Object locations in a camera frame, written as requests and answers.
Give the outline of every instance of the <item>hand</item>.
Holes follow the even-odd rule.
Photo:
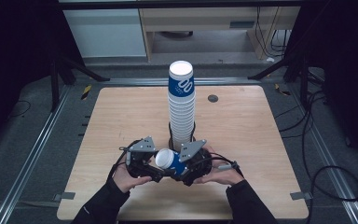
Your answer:
[[[152,180],[150,176],[143,176],[139,178],[133,178],[130,176],[127,166],[125,163],[126,156],[124,156],[119,163],[121,163],[115,173],[113,174],[113,181],[115,181],[118,188],[121,192],[126,193],[130,191],[130,189],[135,188],[135,186],[143,185]]]
[[[214,150],[210,146],[204,147],[205,150],[209,151],[212,155],[212,157],[218,157],[214,153]],[[234,169],[224,170],[221,171],[217,167],[220,165],[226,165],[227,163],[225,161],[220,160],[213,160],[212,161],[212,170],[210,173],[208,173],[205,176],[202,176],[200,178],[197,178],[194,180],[194,184],[204,184],[207,182],[216,182],[223,185],[235,185],[239,182],[241,182],[244,178],[238,174],[238,172]]]

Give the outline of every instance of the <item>wooden tabletop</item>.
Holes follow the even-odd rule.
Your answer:
[[[73,219],[104,184],[121,151],[132,141],[153,137],[157,149],[170,138],[167,87],[102,89],[79,149],[57,216]],[[216,103],[208,96],[218,96]],[[300,191],[263,89],[259,86],[197,86],[195,137],[237,161],[248,182],[276,218],[305,218]],[[169,177],[131,190],[119,220],[232,219],[227,186],[185,186]]]

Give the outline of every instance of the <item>metal bracket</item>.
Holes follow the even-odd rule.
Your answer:
[[[292,192],[290,193],[290,196],[292,197],[292,200],[298,200],[298,199],[304,199],[304,200],[309,200],[309,199],[313,199],[313,196],[310,192]]]
[[[188,161],[193,158],[193,156],[196,155],[196,153],[199,152],[205,144],[205,139],[182,144],[179,155],[179,162]]]
[[[53,197],[54,202],[60,202],[61,199],[73,200],[75,198],[74,192],[63,192],[62,194],[55,194]]]
[[[130,147],[129,152],[155,152],[156,147],[154,145],[153,139],[151,136],[147,136],[138,143]]]

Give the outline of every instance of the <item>wire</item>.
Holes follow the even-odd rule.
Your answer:
[[[243,173],[240,170],[240,166],[238,166],[238,164],[235,161],[231,161],[231,160],[227,159],[226,157],[224,157],[224,156],[222,156],[220,154],[214,153],[214,152],[212,152],[210,154],[217,155],[219,157],[208,157],[208,158],[205,158],[203,160],[196,161],[193,164],[191,164],[190,166],[188,166],[187,169],[192,169],[192,168],[196,167],[197,165],[202,164],[202,163],[204,163],[206,161],[226,161],[231,166],[235,165],[235,167],[233,166],[232,168],[235,169],[238,172],[238,174],[240,174],[243,177]]]
[[[303,131],[302,131],[302,137],[301,137],[301,153],[302,153],[302,161],[303,161],[303,164],[304,164],[304,168],[306,170],[306,173],[307,173],[307,176],[308,178],[310,179],[311,181],[311,185],[310,185],[310,193],[313,195],[313,192],[316,189],[318,189],[322,194],[326,195],[327,197],[330,197],[332,199],[336,199],[336,200],[341,200],[341,201],[344,201],[344,202],[356,202],[358,201],[358,195],[355,196],[354,198],[343,198],[343,197],[338,197],[332,193],[329,193],[327,192],[327,190],[323,189],[322,187],[318,186],[316,184],[316,179],[318,177],[319,174],[322,173],[322,171],[324,170],[327,170],[327,169],[338,169],[338,170],[341,170],[341,171],[344,171],[345,173],[347,173],[347,175],[349,175],[353,180],[355,180],[355,182],[357,183],[358,185],[358,178],[352,174],[349,170],[343,168],[343,167],[340,167],[340,166],[336,166],[336,165],[327,165],[327,166],[323,166],[322,168],[320,168],[316,173],[315,175],[311,175],[310,174],[310,170],[309,170],[309,167],[307,165],[307,160],[306,160],[306,156],[305,156],[305,135],[306,135],[306,130],[307,130],[307,126],[309,126],[309,122],[310,122],[310,118],[312,117],[312,105],[318,100],[318,99],[322,99],[321,98],[318,98],[318,99],[314,99],[315,96],[320,93],[321,91],[316,91],[315,93],[312,94],[312,96],[309,98],[308,100],[308,105],[306,106],[307,108],[307,119],[306,119],[306,122],[304,124],[304,127],[303,127]],[[309,210],[309,216],[307,218],[307,224],[310,223],[310,219],[312,217],[312,211],[313,211],[313,199],[310,199],[310,210]]]
[[[267,50],[266,41],[264,39],[263,32],[261,30],[261,26],[260,26],[260,22],[259,22],[260,21],[260,7],[257,7],[256,11],[257,11],[257,15],[256,15],[256,23],[255,23],[255,38],[256,38],[258,44],[261,46],[261,49],[263,50],[264,54],[266,54],[267,56],[269,56],[269,57],[280,57],[280,56],[282,56],[282,55],[271,54]],[[260,39],[257,36],[257,28],[260,31],[262,41],[260,41]]]
[[[25,114],[30,108],[31,108],[31,103],[29,101],[18,101],[17,103],[26,103],[28,105],[28,107],[25,109],[25,111],[21,112],[20,114],[16,114],[16,115],[11,115],[9,116],[8,118],[11,119],[11,118],[15,118],[15,117],[19,117],[23,114]]]

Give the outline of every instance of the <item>metal frame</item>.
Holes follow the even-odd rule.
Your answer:
[[[20,173],[16,178],[16,181],[11,187],[5,200],[0,205],[0,223],[7,223],[8,219],[10,218],[10,215],[13,212],[13,209],[20,198],[28,179],[34,167],[36,166],[39,156],[41,155],[43,148],[48,141],[48,137],[50,136],[51,131],[54,128],[54,125],[62,112],[62,108],[66,102],[67,95],[70,90],[71,86],[63,87],[61,102],[58,104],[57,109],[51,112],[48,116],[48,120],[46,121],[42,132],[39,134],[27,160],[23,164]]]
[[[325,2],[324,0],[144,0],[120,2],[76,2],[41,4],[61,10],[129,9],[129,8],[178,8],[178,7],[302,7]]]
[[[182,0],[182,1],[132,1],[132,2],[86,2],[86,3],[57,3],[57,4],[40,4],[39,7],[61,9],[61,10],[83,10],[83,9],[128,9],[128,8],[178,8],[178,7],[297,7],[308,4],[320,4],[324,0],[305,1],[305,0]],[[197,78],[195,82],[199,85],[240,85],[240,84],[257,84],[256,80],[249,80],[247,77],[225,77],[225,78]],[[168,81],[166,78],[115,78],[103,82],[106,85],[117,86],[165,86]],[[57,109],[51,112],[48,120],[39,135],[34,147],[24,163],[15,183],[5,200],[0,205],[0,223],[6,223],[19,200],[26,182],[31,175],[37,160],[46,144],[48,137],[60,115],[63,105],[65,104],[70,86],[64,86],[61,101]],[[318,129],[311,127],[312,139],[321,155],[325,165],[336,165],[337,163],[330,154],[324,143]],[[340,171],[330,171],[337,193],[341,197],[353,197],[351,187],[348,185],[343,174]],[[358,202],[343,202],[345,209],[352,223],[358,223]]]
[[[288,87],[290,92],[297,92],[293,86],[293,84],[289,83]],[[295,100],[298,105],[301,105],[301,100],[298,95],[294,94]],[[305,110],[301,106],[301,113],[305,115]],[[321,133],[319,132],[316,125],[310,125],[310,133],[312,137],[312,141],[316,146],[316,149],[321,156],[322,162],[325,166],[335,165],[337,166],[337,162],[334,160],[332,154],[330,153],[328,146],[325,144],[324,139],[322,138]],[[340,170],[327,170],[327,173],[330,176],[331,181],[337,191],[337,194],[341,198],[354,198],[354,193],[351,190],[348,181],[345,176],[342,174]],[[342,202],[345,210],[348,213],[348,216],[351,219],[352,223],[358,224],[358,202]]]

